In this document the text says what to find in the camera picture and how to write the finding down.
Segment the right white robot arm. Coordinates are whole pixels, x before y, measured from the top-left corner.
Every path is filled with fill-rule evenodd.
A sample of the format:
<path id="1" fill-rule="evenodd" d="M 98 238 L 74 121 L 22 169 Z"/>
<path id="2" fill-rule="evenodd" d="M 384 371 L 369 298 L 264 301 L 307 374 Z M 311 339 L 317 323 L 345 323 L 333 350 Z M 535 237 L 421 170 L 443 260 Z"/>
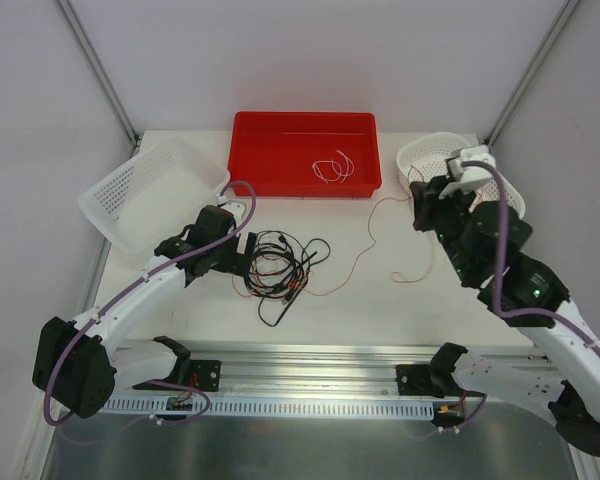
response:
<path id="1" fill-rule="evenodd" d="M 506 200 L 480 201 L 475 192 L 444 191 L 452 178 L 413 181 L 413 227 L 431 232 L 460 284 L 553 365 L 543 374 L 497 363 L 466 346 L 444 343 L 426 365 L 396 369 L 401 393 L 445 398 L 479 393 L 522 408 L 549 423 L 571 446 L 600 457 L 600 340 L 569 290 L 522 248 L 533 229 Z"/>

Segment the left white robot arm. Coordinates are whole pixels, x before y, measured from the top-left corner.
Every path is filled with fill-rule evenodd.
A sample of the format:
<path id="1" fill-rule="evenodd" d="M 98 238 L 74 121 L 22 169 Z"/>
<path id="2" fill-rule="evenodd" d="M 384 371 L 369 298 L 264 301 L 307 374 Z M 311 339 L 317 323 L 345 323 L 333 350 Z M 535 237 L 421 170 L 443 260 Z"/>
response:
<path id="1" fill-rule="evenodd" d="M 252 214 L 237 201 L 203 207 L 194 223 L 155 248 L 119 293 L 72 320 L 50 319 L 40 333 L 32 375 L 44 402 L 57 401 L 69 413 L 89 418 L 117 390 L 192 386 L 191 353 L 179 342 L 158 336 L 136 347 L 121 344 L 208 272 L 244 274 L 255 238 L 240 251 L 239 232 Z"/>

